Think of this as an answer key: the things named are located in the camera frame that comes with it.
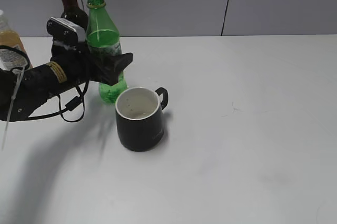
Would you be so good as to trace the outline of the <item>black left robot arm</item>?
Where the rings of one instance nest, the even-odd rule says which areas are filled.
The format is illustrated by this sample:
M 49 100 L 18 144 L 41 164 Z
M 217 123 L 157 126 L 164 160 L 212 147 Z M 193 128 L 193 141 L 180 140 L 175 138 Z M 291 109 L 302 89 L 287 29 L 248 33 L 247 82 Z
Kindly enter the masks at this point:
M 52 54 L 50 62 L 24 71 L 23 75 L 1 70 L 1 120 L 39 120 L 72 111 L 84 104 L 90 81 L 114 85 L 132 60 L 132 53 L 99 59 L 90 53 L 86 43 L 78 43 L 68 50 L 60 47 Z M 72 88 L 78 91 L 78 95 L 64 109 L 32 116 L 49 99 Z

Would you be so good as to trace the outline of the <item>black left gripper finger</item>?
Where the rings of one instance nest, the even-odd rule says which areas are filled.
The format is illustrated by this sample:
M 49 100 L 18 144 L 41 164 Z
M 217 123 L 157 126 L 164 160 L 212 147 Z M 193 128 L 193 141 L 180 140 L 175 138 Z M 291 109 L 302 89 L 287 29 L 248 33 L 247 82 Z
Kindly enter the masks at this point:
M 120 74 L 133 62 L 132 53 L 99 58 L 90 54 L 90 80 L 113 86 L 119 82 Z

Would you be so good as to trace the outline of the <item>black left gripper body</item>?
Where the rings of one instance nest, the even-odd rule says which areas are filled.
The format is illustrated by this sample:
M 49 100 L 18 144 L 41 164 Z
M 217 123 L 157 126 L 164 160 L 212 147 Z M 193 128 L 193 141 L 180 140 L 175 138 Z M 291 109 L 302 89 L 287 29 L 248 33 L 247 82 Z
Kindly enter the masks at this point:
M 50 84 L 82 84 L 88 81 L 86 63 L 73 47 L 53 38 L 51 53 Z

